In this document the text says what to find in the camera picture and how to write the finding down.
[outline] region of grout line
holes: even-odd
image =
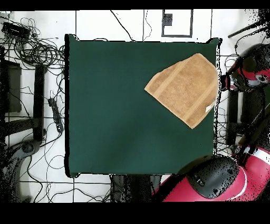
[[[143,20],[142,20],[142,41],[144,38],[144,10],[143,10]]]
[[[212,20],[213,20],[213,9],[211,10],[211,29],[210,29],[210,39],[212,38]]]
[[[37,181],[19,181],[21,183],[39,183]],[[57,183],[57,184],[73,184],[73,182],[53,182],[53,181],[40,181],[40,183]],[[75,182],[75,184],[111,184],[111,183],[90,183],[90,182]]]
[[[220,57],[238,57],[237,55],[220,55],[220,54],[217,54],[216,56],[220,56]]]
[[[75,11],[75,35],[77,36],[77,11]]]
[[[73,178],[73,195],[72,195],[72,202],[74,203],[74,191],[75,191],[75,178]]]

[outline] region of floor tile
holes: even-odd
[[[142,41],[143,10],[112,11],[132,39]],[[80,40],[131,41],[110,10],[77,11],[76,35]]]
[[[41,185],[39,183],[33,182],[20,182],[20,193],[22,198],[27,198],[31,196],[31,202],[38,203],[48,203],[51,202],[58,202],[58,203],[71,203],[73,198],[73,184],[46,184],[42,183],[42,190]]]
[[[75,183],[111,183],[109,175],[103,174],[80,174],[75,178]]]
[[[110,184],[75,184],[74,202],[97,202],[102,201],[105,195],[110,193]]]

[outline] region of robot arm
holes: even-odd
[[[270,46],[256,44],[244,51],[221,76],[222,91],[252,91],[270,83]]]

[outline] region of cable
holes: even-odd
[[[89,194],[84,193],[82,190],[80,190],[80,189],[78,189],[78,188],[74,188],[74,189],[72,189],[72,190],[70,190],[70,191],[59,192],[59,193],[54,194],[54,195],[52,196],[52,198],[49,200],[49,203],[52,202],[53,198],[54,198],[56,195],[58,195],[58,194],[66,194],[66,193],[72,192],[72,191],[74,191],[74,190],[80,191],[82,194],[84,194],[85,196],[91,197],[92,200],[95,200],[96,202],[98,202],[98,201],[99,201],[99,202],[103,202],[103,201],[100,201],[100,200],[97,200],[97,199],[96,199],[96,198],[98,198],[98,197],[102,198],[101,196],[93,197],[93,196],[91,196],[91,195],[89,195]]]
[[[126,31],[126,33],[128,34],[129,38],[131,39],[132,42],[134,42],[135,40],[131,38],[129,32],[126,30],[126,28],[120,23],[119,19],[117,18],[117,16],[114,14],[114,12],[112,10],[110,10],[111,13],[114,15],[114,17],[117,19],[118,23],[121,25],[121,27]]]
[[[150,26],[150,28],[151,28],[151,31],[150,31],[149,35],[146,38],[148,38],[151,35],[151,33],[152,33],[152,27]]]
[[[43,189],[43,185],[42,185],[42,183],[41,183],[40,181],[38,181],[37,179],[33,178],[33,177],[30,175],[30,173],[29,173],[29,167],[30,167],[31,162],[32,162],[32,156],[30,156],[30,162],[29,162],[29,165],[28,165],[28,167],[27,167],[27,173],[28,173],[28,175],[29,175],[34,181],[38,182],[38,183],[41,185],[41,189],[40,189],[39,193],[36,195],[36,197],[35,197],[35,199],[34,199],[34,203],[36,203],[36,202],[35,202],[35,201],[36,201],[36,198],[40,195],[40,193],[41,193],[41,191],[42,191],[42,189]]]
[[[237,53],[237,50],[236,50],[237,47],[238,47],[238,42],[239,42],[241,39],[245,38],[246,36],[254,35],[254,34],[257,33],[257,32],[260,32],[260,30],[255,30],[255,31],[253,31],[252,33],[248,33],[248,34],[242,36],[240,39],[238,39],[238,41],[236,42],[236,44],[235,44],[235,46],[234,46],[234,48],[235,48],[235,53],[236,53],[238,56],[239,56],[239,54]]]

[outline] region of black metal frame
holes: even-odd
[[[8,65],[4,58],[4,48],[0,47],[0,202],[22,202],[19,191],[22,161],[36,153],[46,131],[43,129],[44,77],[47,68],[35,67],[35,89],[33,118],[5,122],[8,104]],[[33,129],[33,140],[23,141],[6,147],[5,137],[10,134]]]

